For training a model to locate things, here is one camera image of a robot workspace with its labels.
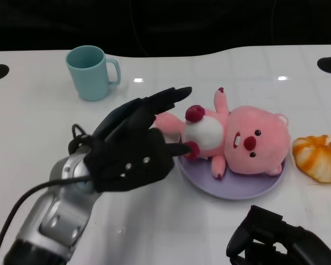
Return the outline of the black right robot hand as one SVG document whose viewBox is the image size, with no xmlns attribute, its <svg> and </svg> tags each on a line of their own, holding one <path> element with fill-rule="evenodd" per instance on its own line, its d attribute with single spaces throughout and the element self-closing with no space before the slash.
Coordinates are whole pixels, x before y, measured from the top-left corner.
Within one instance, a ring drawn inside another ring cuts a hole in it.
<svg viewBox="0 0 331 265">
<path fill-rule="evenodd" d="M 331 249 L 313 232 L 252 205 L 226 249 L 231 264 L 331 264 Z"/>
</svg>

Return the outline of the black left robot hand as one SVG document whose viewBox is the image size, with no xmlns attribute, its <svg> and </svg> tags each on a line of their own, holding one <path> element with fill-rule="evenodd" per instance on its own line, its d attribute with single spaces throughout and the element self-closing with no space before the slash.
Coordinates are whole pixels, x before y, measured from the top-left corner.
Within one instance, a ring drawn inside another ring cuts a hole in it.
<svg viewBox="0 0 331 265">
<path fill-rule="evenodd" d="M 152 125 L 158 114 L 185 99 L 191 87 L 169 88 L 150 97 L 136 98 L 114 109 L 84 143 L 90 151 L 84 164 L 98 193 L 125 192 L 165 179 L 173 158 L 191 148 L 166 143 Z"/>
</svg>

